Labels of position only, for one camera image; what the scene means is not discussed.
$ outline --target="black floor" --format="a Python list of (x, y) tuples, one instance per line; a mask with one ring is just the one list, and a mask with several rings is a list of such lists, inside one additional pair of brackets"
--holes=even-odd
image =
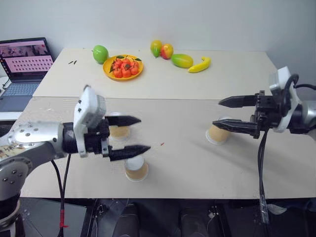
[[(306, 209), (308, 199), (276, 200), (278, 205), (287, 206), (281, 215), (269, 213), (269, 230), (272, 237), (313, 237), (316, 215)], [(96, 209), (103, 206), (98, 214), (98, 235), (93, 222), (91, 237), (111, 237), (116, 221), (128, 203), (136, 203), (140, 213), (140, 237), (180, 237), (179, 211), (192, 208), (200, 213), (210, 237), (263, 237), (263, 227), (257, 201), (252, 200), (186, 200), (186, 199), (100, 199)], [(80, 236), (85, 207), (66, 207), (65, 237)], [(26, 237), (57, 236), (59, 203), (45, 199), (22, 198), (21, 213), (24, 219)]]

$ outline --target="green apple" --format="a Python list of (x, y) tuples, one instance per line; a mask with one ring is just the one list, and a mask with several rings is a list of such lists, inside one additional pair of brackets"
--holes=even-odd
[(96, 45), (93, 48), (93, 58), (98, 62), (98, 63), (104, 63), (105, 60), (107, 60), (109, 57), (109, 52), (108, 50), (102, 46), (102, 45)]

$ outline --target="orange plate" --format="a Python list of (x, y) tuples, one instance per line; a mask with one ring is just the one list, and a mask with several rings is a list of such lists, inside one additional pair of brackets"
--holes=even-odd
[[(131, 59), (131, 61), (132, 61), (133, 59), (134, 59), (134, 60), (135, 60), (135, 59), (139, 59), (139, 58), (137, 58), (136, 56), (127, 55), (127, 54), (121, 54), (120, 56), (123, 56), (124, 58), (127, 57), (128, 59)], [(114, 79), (114, 80), (131, 80), (131, 79), (133, 79), (133, 78), (135, 78), (135, 77), (137, 77), (138, 75), (141, 74), (141, 72), (142, 72), (142, 70), (143, 70), (143, 68), (144, 68), (143, 62), (136, 60), (136, 61), (138, 62), (138, 69), (139, 69), (138, 74), (132, 75), (131, 77), (128, 77), (128, 78), (116, 78), (116, 77), (114, 76), (113, 72), (110, 72), (110, 70), (111, 70), (111, 65), (112, 65), (112, 63), (116, 60), (117, 57), (118, 57), (118, 55), (116, 55), (116, 56), (114, 56), (114, 57), (111, 57), (111, 58), (108, 58), (108, 59), (104, 62), (104, 64), (103, 64), (103, 71), (104, 71), (104, 73), (105, 73), (109, 78)]]

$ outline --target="laptop keyboard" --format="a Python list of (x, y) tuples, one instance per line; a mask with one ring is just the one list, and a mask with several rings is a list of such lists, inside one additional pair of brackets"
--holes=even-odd
[(5, 90), (3, 96), (33, 95), (39, 83), (13, 83)]

